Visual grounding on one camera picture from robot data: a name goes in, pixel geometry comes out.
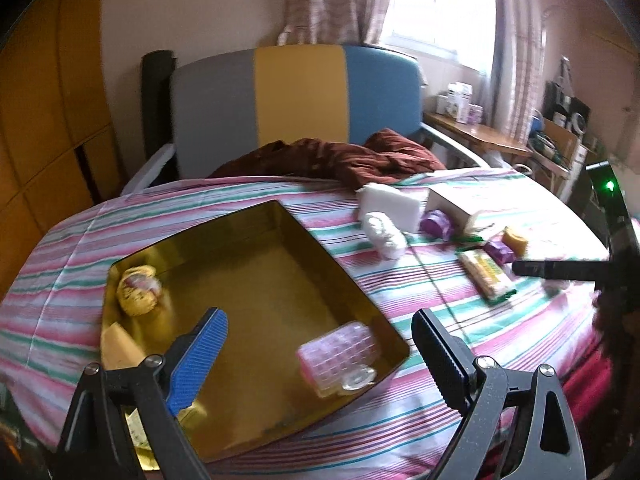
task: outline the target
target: window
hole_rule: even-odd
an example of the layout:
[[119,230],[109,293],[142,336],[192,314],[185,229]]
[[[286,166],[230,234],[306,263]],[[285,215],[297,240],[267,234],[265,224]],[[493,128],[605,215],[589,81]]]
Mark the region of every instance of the window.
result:
[[491,72],[495,0],[391,0],[382,43]]

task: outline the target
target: curtain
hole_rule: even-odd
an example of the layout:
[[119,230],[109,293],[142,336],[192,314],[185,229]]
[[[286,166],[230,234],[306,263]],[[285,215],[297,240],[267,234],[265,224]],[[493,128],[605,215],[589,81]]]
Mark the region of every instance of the curtain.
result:
[[278,44],[377,43],[389,0],[288,0]]
[[538,0],[496,0],[494,68],[485,105],[491,125],[526,144],[542,78]]

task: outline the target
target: white container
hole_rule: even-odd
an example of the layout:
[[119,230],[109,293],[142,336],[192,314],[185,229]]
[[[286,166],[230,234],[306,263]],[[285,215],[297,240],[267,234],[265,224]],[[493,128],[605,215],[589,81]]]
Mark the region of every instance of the white container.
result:
[[445,94],[440,94],[437,96],[438,101],[436,104],[436,113],[440,115],[444,115],[447,113],[447,100],[448,96]]
[[457,123],[466,124],[468,121],[472,90],[472,86],[466,83],[456,82],[449,85],[447,115]]

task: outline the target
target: blue gripper pad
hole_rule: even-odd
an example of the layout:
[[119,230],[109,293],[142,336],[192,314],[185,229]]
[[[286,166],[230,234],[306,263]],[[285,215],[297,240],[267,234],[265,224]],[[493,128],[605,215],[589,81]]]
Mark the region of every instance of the blue gripper pad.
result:
[[166,406],[173,416],[191,406],[226,340],[226,314],[215,309],[186,349],[169,381]]

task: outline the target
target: gray yellow blue headboard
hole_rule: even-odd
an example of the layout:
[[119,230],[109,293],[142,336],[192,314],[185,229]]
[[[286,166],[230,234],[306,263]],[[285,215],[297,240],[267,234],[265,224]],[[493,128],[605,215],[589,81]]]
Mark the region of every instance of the gray yellow blue headboard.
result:
[[171,82],[180,176],[208,176],[279,139],[362,144],[385,127],[412,134],[420,85],[414,59],[363,46],[269,46],[189,63]]

